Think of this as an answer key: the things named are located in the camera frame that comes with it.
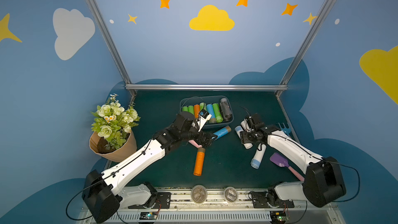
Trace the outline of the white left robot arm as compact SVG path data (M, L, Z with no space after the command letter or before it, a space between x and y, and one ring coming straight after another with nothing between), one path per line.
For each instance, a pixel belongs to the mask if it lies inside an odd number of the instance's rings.
M206 110L201 110L198 118L190 112L180 112L171 125L156 132L147 144L118 165L103 172L90 172L85 180L82 199L94 220L101 224L121 207L152 206L157 192L149 183L136 186L132 193L124 193L123 188L145 168L177 149L182 142L194 140L202 147L210 145L215 135L202 130L210 119L211 114Z

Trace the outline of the grey bag roll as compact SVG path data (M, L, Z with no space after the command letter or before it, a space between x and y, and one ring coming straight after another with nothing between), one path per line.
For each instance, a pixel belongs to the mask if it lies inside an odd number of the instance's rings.
M228 119L226 118L222 109L220 109L220 114L221 114L221 117L223 118L223 122L228 122Z

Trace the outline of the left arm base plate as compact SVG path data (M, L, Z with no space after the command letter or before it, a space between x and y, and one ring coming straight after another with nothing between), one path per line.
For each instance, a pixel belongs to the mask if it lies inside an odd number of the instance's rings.
M150 197L148 202L144 205L131 205L128 209L169 209L171 204L171 193L170 192L159 192Z

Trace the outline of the translucent grey roll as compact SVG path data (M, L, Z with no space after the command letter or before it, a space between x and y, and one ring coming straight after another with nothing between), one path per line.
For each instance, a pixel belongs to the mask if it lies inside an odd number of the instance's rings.
M233 113L231 111L228 100L225 97L220 100L220 108L223 110L226 118L228 119L228 122L231 121Z

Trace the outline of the bright green bag roll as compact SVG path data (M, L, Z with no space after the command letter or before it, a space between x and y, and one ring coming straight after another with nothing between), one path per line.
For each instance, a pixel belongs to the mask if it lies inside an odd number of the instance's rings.
M217 123L222 123L223 122L223 117L222 117L221 112L220 112L219 104L218 103L214 103L214 104L212 104L212 107L213 107L213 110L214 110L214 113L215 113L216 122Z

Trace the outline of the white roll blue end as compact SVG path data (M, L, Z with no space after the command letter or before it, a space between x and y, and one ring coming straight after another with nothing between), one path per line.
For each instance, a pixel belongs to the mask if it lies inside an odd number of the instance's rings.
M235 128L235 132L246 149L250 149L253 146L253 144L247 139L248 132L245 131L240 125Z

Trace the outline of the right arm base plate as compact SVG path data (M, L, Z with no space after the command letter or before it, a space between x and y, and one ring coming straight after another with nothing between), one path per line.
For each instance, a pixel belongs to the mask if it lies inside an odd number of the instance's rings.
M254 208L294 208L291 200L281 200L273 191L250 191L248 194Z

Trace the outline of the green bag roll red label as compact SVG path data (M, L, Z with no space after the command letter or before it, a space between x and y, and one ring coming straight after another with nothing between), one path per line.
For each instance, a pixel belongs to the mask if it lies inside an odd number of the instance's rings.
M202 111L203 109L207 110L206 104L204 102L200 103L200 111Z

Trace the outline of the white roll red label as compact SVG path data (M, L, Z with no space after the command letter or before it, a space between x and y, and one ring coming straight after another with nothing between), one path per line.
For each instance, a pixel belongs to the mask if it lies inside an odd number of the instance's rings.
M242 127L242 129L243 129L244 131L247 131L247 130L248 130L248 128L247 128L247 121L246 121L246 120L243 120L243 121L241 122L241 127Z

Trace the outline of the light green bag roll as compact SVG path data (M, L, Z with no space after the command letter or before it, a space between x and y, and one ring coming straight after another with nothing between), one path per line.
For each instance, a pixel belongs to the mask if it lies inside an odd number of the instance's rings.
M190 112L191 114L195 115L194 107L192 105L188 106L188 112Z

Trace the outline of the blue bag roll gold end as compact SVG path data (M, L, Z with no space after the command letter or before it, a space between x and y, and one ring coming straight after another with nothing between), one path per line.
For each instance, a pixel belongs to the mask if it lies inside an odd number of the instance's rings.
M215 117L215 112L214 112L214 108L213 108L212 104L207 104L207 105L206 105L206 109L207 109L207 111L209 112L209 114L211 115L211 118L210 118L210 120L209 120L209 123L210 123L210 124L215 124L215 123L217 123L217 119L216 119L216 117Z

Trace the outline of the orange bag roll gold end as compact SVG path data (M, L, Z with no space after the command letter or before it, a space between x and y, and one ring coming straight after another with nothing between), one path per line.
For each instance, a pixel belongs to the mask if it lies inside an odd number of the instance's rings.
M199 118L199 113L200 113L200 111L201 111L200 105L199 105L199 104L196 104L196 105L194 105L193 107L194 107L194 115L195 115L195 118Z

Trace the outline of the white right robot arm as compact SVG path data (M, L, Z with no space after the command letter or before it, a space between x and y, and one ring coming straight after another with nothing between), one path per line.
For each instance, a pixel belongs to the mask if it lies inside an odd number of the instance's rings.
M323 207L343 197L346 187L341 166L333 157L324 158L310 151L275 125L266 125L259 114L247 115L240 139L243 144L259 144L258 152L270 146L293 162L301 172L293 171L298 181L280 183L267 190L269 207L283 207L284 201L308 201Z

